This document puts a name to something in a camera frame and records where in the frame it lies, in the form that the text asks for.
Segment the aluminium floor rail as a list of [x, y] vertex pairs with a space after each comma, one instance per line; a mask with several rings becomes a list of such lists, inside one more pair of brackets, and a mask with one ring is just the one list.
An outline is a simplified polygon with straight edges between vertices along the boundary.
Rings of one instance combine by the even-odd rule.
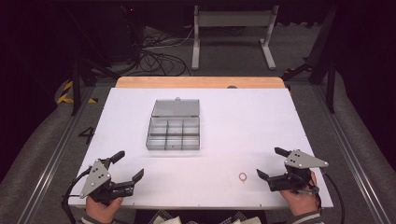
[[352, 146], [347, 140], [347, 136], [342, 130], [342, 127], [334, 113], [330, 111], [326, 104], [326, 98], [324, 91], [320, 86], [313, 86], [312, 90], [319, 100], [327, 119], [332, 125], [332, 129], [336, 135], [336, 139], [339, 142], [341, 153], [343, 154], [346, 163], [351, 171], [355, 182], [357, 183], [361, 195], [364, 201], [366, 201], [368, 208], [374, 217], [376, 224], [391, 224], [390, 218], [386, 213], [383, 204], [380, 202], [368, 175], [363, 171], [361, 163], [358, 161], [358, 157], [353, 151]]
[[92, 96], [94, 87], [86, 87], [80, 96], [80, 106], [73, 116], [71, 116], [64, 128], [60, 140], [55, 149], [52, 150], [51, 157], [47, 163], [44, 171], [40, 175], [35, 189], [31, 194], [28, 203], [25, 205], [17, 224], [31, 224], [35, 217], [36, 211], [41, 204], [45, 193], [47, 192], [50, 183], [59, 167], [59, 164], [64, 156], [66, 145], [70, 139], [71, 133], [78, 123], [78, 119], [82, 114], [82, 110], [86, 107], [89, 98]]

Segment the white board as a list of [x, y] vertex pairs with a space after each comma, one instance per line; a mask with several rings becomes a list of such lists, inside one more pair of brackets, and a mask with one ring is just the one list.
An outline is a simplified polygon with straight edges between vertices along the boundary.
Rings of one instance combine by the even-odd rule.
[[[151, 151], [149, 119], [158, 99], [200, 101], [200, 149]], [[109, 172], [115, 182], [144, 176], [126, 207], [138, 209], [247, 209], [286, 207], [257, 175], [285, 171], [276, 147], [311, 153], [287, 89], [124, 89], [110, 91], [80, 167], [123, 150]]]

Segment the person's lap clothing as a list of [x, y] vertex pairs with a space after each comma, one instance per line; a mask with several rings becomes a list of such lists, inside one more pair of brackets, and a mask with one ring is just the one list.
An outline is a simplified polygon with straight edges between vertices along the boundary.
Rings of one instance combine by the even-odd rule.
[[267, 224], [265, 214], [241, 211], [138, 210], [134, 224]]

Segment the clear plastic compartment box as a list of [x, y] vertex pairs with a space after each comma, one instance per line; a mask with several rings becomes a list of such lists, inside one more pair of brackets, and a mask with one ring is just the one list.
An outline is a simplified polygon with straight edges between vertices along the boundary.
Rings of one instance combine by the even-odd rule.
[[200, 101], [158, 99], [153, 107], [146, 140], [148, 150], [199, 150]]

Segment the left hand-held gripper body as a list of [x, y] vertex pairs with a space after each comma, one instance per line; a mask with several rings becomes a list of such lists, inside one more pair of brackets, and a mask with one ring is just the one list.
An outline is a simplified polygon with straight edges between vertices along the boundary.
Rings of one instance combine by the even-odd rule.
[[91, 197], [96, 203], [109, 205], [113, 200], [121, 197], [129, 197], [134, 194], [133, 180], [115, 183], [112, 181], [112, 175], [108, 171], [112, 159], [95, 160], [81, 193], [80, 199]]

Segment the person's left hand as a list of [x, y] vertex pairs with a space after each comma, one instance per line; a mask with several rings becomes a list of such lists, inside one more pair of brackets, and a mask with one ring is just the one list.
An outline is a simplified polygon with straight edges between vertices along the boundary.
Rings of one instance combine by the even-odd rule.
[[93, 217], [101, 222], [109, 223], [114, 219], [116, 212], [123, 202], [121, 197], [110, 202], [109, 205], [97, 203], [92, 197], [86, 199], [86, 214], [84, 216]]

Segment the wooden table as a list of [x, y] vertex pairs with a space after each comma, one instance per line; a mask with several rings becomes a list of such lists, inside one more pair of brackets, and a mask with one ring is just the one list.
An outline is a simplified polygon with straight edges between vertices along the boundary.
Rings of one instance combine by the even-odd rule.
[[134, 89], [285, 89], [280, 77], [121, 77], [117, 88]]

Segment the white metal stand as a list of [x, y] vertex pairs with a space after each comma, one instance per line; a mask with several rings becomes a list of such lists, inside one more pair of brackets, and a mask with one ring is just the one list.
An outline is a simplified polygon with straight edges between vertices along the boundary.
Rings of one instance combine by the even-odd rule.
[[275, 27], [279, 6], [259, 11], [208, 11], [194, 7], [193, 47], [191, 69], [198, 70], [200, 64], [200, 29], [202, 27], [266, 27], [266, 34], [260, 40], [264, 59], [268, 68], [276, 69], [269, 43]]

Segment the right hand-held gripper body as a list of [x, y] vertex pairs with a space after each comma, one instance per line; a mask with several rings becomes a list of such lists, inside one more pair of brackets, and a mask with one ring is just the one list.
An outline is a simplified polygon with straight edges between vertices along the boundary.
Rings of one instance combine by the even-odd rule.
[[328, 167], [329, 163], [302, 152], [290, 150], [284, 160], [286, 172], [269, 177], [267, 183], [271, 191], [292, 190], [293, 192], [319, 192], [311, 176], [311, 168]]

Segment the yellow black floor tape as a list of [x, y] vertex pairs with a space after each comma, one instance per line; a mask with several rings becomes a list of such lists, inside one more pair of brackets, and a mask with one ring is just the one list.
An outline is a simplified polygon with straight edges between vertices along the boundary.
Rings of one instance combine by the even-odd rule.
[[[67, 81], [67, 83], [64, 86], [64, 89], [61, 92], [60, 97], [57, 100], [57, 104], [60, 103], [67, 103], [67, 104], [73, 104], [74, 103], [74, 99], [73, 98], [68, 98], [67, 94], [69, 93], [69, 91], [72, 89], [73, 87], [73, 81], [69, 80]], [[89, 104], [96, 104], [98, 103], [98, 98], [90, 98], [88, 103]]]

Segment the person's right hand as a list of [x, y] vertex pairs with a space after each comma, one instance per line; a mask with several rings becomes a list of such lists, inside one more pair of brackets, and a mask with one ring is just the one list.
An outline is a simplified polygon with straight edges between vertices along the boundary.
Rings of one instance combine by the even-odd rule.
[[280, 195], [287, 202], [291, 213], [295, 217], [319, 210], [318, 197], [315, 194], [293, 193], [291, 190], [281, 190]]

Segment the black tripod stand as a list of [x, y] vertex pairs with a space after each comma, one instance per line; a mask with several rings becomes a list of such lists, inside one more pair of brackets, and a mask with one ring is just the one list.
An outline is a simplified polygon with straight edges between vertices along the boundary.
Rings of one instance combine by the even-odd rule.
[[335, 87], [335, 62], [331, 50], [331, 30], [336, 15], [337, 6], [331, 6], [324, 22], [318, 32], [315, 43], [304, 63], [297, 68], [287, 69], [281, 77], [284, 81], [301, 74], [303, 71], [311, 71], [309, 82], [312, 85], [321, 83], [327, 77], [326, 106], [331, 113], [333, 109], [333, 96]]
[[71, 61], [71, 80], [73, 81], [73, 112], [75, 116], [81, 108], [80, 81], [88, 86], [96, 83], [92, 68], [103, 73], [106, 77], [118, 80], [120, 75], [106, 68], [104, 53], [93, 41], [88, 24], [91, 24], [91, 16], [85, 18], [85, 10], [78, 7], [75, 13], [71, 7], [61, 7], [63, 15], [60, 17], [64, 42]]

